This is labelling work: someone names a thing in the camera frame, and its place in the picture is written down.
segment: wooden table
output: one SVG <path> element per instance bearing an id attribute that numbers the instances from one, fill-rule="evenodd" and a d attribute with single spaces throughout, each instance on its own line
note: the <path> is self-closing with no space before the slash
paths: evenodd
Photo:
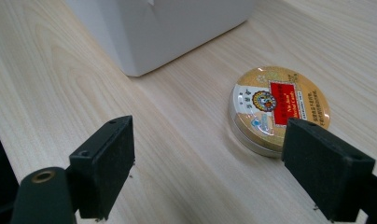
<path id="1" fill-rule="evenodd" d="M 22 180 L 133 115 L 136 165 L 108 223 L 328 223 L 281 161 L 230 130 L 234 83 L 263 65 L 312 80 L 329 130 L 377 160 L 377 0 L 258 0 L 249 21 L 143 77 L 63 0 L 0 0 L 0 137 Z"/>

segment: screw hole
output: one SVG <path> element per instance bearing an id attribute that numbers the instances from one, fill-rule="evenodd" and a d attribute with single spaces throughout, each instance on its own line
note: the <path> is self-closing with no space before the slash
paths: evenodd
<path id="1" fill-rule="evenodd" d="M 54 171 L 43 171 L 32 178 L 32 182 L 41 184 L 51 180 L 55 176 Z"/>
<path id="2" fill-rule="evenodd" d="M 87 157 L 87 156 L 90 155 L 90 152 L 87 151 L 87 150 L 84 150 L 84 151 L 80 151 L 80 152 L 78 153 L 78 155 L 79 155 L 79 156 Z"/>

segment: label on tin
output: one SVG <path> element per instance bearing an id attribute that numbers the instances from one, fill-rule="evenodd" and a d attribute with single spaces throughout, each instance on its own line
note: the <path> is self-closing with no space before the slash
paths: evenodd
<path id="1" fill-rule="evenodd" d="M 309 79 L 281 67 L 262 67 L 242 76 L 231 94 L 231 111 L 250 140 L 281 150 L 289 118 L 306 119 L 325 129 L 328 103 Z"/>

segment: round tin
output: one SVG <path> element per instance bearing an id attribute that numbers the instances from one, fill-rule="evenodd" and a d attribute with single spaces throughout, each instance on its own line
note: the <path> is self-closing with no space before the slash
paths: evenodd
<path id="1" fill-rule="evenodd" d="M 230 125 L 252 151 L 280 157 L 288 118 L 306 119 L 327 128 L 328 102 L 305 76 L 277 66 L 253 69 L 230 95 Z"/>

